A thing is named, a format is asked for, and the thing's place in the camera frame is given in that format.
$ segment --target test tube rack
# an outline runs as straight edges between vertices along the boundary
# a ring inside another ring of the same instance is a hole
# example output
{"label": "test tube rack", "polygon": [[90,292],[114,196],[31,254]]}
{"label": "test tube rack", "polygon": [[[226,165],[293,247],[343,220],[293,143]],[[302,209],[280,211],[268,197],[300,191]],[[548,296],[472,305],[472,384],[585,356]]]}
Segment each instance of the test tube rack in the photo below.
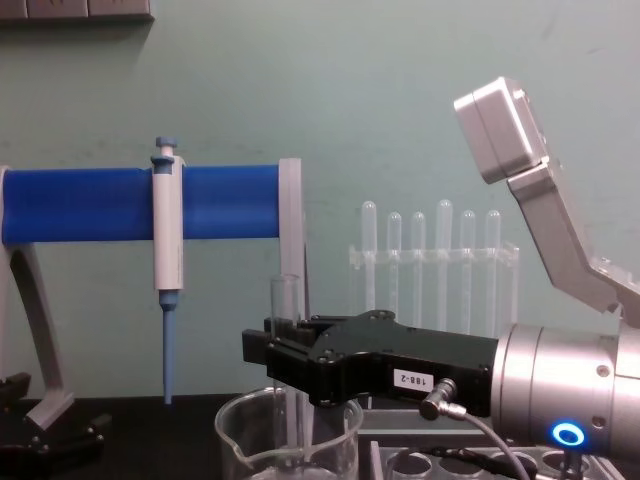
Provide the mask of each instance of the test tube rack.
{"label": "test tube rack", "polygon": [[[449,200],[438,203],[433,248],[424,213],[411,216],[408,246],[402,220],[398,212],[387,216],[387,243],[379,249],[376,204],[362,205],[361,249],[349,248],[351,314],[388,309],[408,326],[493,338],[516,323],[519,249],[502,241],[498,211],[486,214],[481,245],[471,210],[460,215],[458,240],[452,242]],[[435,311],[427,311],[428,305]]]}

